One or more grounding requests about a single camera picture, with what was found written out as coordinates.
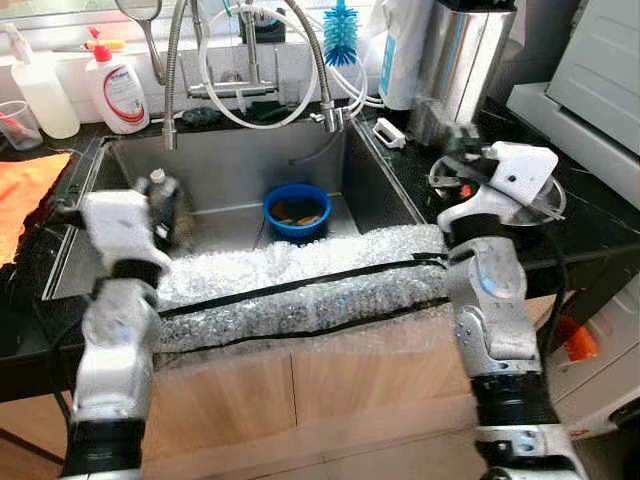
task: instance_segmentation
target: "orange cloth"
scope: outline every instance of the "orange cloth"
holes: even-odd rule
[[[0,267],[13,262],[24,220],[38,208],[67,166],[70,153],[0,162]]]

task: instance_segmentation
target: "blue plastic bowl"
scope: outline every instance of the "blue plastic bowl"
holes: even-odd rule
[[[271,208],[280,200],[285,201],[300,201],[304,199],[311,199],[322,208],[323,214],[319,220],[304,226],[285,225],[271,216]],[[264,199],[262,209],[264,211],[264,218],[273,225],[278,232],[287,237],[302,238],[307,237],[317,232],[320,227],[327,221],[331,214],[333,205],[329,195],[324,193],[318,187],[313,185],[307,185],[304,183],[291,183],[273,190],[267,198]]]

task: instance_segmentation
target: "stainless steel sink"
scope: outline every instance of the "stainless steel sink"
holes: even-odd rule
[[[186,133],[171,153],[163,151],[157,136],[109,139],[93,160],[85,191],[129,188],[137,178],[164,169],[180,180],[192,207],[195,228],[187,253],[286,240],[264,224],[261,202],[270,190],[291,182],[316,185],[333,200],[327,228],[306,241],[421,222],[362,128],[329,137],[322,126],[302,121],[276,130]],[[70,230],[64,243],[45,298],[89,292],[105,274],[85,232]]]

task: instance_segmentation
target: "white plastic bottle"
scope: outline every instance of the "white plastic bottle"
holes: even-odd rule
[[[11,76],[29,104],[40,127],[53,138],[72,137],[80,130],[80,121],[55,73],[50,55],[34,55],[27,40],[12,23],[4,25],[9,34],[11,52],[18,63]]]
[[[112,57],[109,48],[100,44],[95,28],[89,30],[96,39],[95,60],[85,69],[93,103],[114,133],[142,130],[149,125],[149,109],[135,70],[124,60]]]

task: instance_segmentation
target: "kitchen faucet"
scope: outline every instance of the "kitchen faucet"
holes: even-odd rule
[[[198,0],[189,0],[192,10],[192,19],[194,24],[194,30],[196,32],[196,41],[198,47],[202,42],[202,22],[200,19],[200,12],[198,10]],[[311,22],[306,17],[302,9],[298,6],[295,0],[284,0],[285,3],[291,8],[293,13],[298,17],[298,20],[302,24],[307,37],[309,38],[309,44],[313,53],[313,58],[318,71],[318,80],[320,82],[320,110],[321,114],[314,116],[316,121],[324,123],[325,131],[327,133],[335,133],[343,128],[342,111],[335,107],[331,92],[329,91],[329,82],[327,80],[327,71],[324,58],[322,56],[322,49],[318,38],[313,31]],[[247,4],[252,4],[253,0],[246,0]],[[164,146],[167,150],[176,150],[177,130],[175,127],[175,121],[173,119],[174,110],[174,97],[175,97],[175,73],[176,62],[178,58],[178,41],[180,39],[180,29],[182,25],[182,19],[184,17],[184,10],[187,5],[187,0],[177,0],[173,11],[173,17],[171,19],[171,29],[169,33],[169,46],[167,49],[167,65],[166,65],[166,85],[165,85],[165,111],[162,127],[162,136]],[[247,46],[249,49],[249,80],[247,82],[225,82],[222,84],[214,85],[214,87],[220,88],[221,93],[230,94],[236,91],[244,92],[245,90],[254,95],[261,95],[276,91],[277,85],[273,82],[264,82],[260,80],[259,68],[257,64],[256,56],[256,39],[255,39],[255,19],[253,14],[241,14],[241,18],[245,21],[247,27]],[[193,93],[198,93],[199,90],[192,89]]]

